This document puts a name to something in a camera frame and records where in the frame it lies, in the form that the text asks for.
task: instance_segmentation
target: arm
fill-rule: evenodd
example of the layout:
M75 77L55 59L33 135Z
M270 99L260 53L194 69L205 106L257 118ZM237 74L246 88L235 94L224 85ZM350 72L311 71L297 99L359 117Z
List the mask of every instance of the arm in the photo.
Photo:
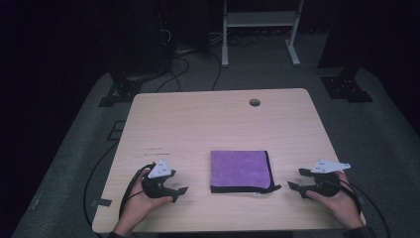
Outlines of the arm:
M341 172L336 172L336 174L339 180L349 183L345 174ZM352 191L352 188L348 187L343 182L342 186L345 186L348 190ZM315 191L308 190L306 191L306 195L324 204L333 212L337 220L348 230L344 233L346 238L375 237L373 231L370 228L365 227L355 203L345 192L340 190L336 195L327 197Z
M149 171L143 171L140 174L130 195L143 191L142 180L148 173ZM134 195L127 201L120 220L115 225L113 232L110 233L108 238L129 237L133 232L133 229L142 222L153 209L171 201L172 197L170 196L149 198L144 192Z

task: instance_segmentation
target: light wood tabletop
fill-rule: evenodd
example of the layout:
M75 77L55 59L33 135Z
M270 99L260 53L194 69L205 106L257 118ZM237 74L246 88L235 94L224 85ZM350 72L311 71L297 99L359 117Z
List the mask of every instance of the light wood tabletop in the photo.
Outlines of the light wood tabletop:
M258 101L259 106L250 104ZM252 193L211 193L210 152L267 151L275 184ZM141 167L164 159L176 175L164 185L188 186L176 203L154 210L135 231L268 231L341 228L323 205L302 199L287 182L312 184L298 169L338 161L305 89L139 94L134 99L102 194L96 232L118 221L122 196Z

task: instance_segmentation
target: carpeted floor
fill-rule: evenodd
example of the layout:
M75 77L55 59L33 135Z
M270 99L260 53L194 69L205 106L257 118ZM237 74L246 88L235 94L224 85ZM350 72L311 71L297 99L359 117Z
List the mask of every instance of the carpeted floor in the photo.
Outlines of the carpeted floor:
M356 80L373 102L349 103L329 98L317 69L326 35L298 35L296 51L301 67L293 67L284 45L286 36L261 37L245 48L230 48L230 65L221 69L215 90L266 88L305 88L318 110L324 127L342 162L350 163L351 182L362 188L380 208L392 237L417 237L420 233L420 140L383 90L380 81L363 68ZM212 52L220 57L220 47ZM182 91L211 90L219 72L213 55L192 54L182 57L189 62L180 76ZM185 62L175 60L175 74L185 69ZM142 93L154 93L167 79L144 84ZM34 201L22 218L14 237L95 237L83 213L85 185L98 164L86 190L85 205L92 220L95 201L101 196L112 164L115 143L108 135L116 121L124 121L130 103L98 107L112 84L108 74L96 85L74 120L61 144ZM173 80L160 92L177 91ZM363 207L367 223L377 237L385 237L383 225L370 202ZM295 238L341 237L342 230L293 231ZM140 234L156 237L156 234Z

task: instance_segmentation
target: black sleeve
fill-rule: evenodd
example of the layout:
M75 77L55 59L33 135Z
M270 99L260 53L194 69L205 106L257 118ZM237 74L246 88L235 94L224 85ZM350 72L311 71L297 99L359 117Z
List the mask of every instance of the black sleeve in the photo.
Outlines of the black sleeve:
M373 230L368 226L348 230L343 235L345 238L376 238Z
M118 234L115 234L114 232L109 233L107 238L125 238L124 236L120 236Z

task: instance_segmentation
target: folded purple cloth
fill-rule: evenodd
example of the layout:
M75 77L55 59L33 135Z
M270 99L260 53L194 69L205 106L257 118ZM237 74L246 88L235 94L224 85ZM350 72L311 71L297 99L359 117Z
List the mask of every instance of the folded purple cloth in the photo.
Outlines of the folded purple cloth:
M266 151L212 151L212 192L259 191L279 189L272 181Z

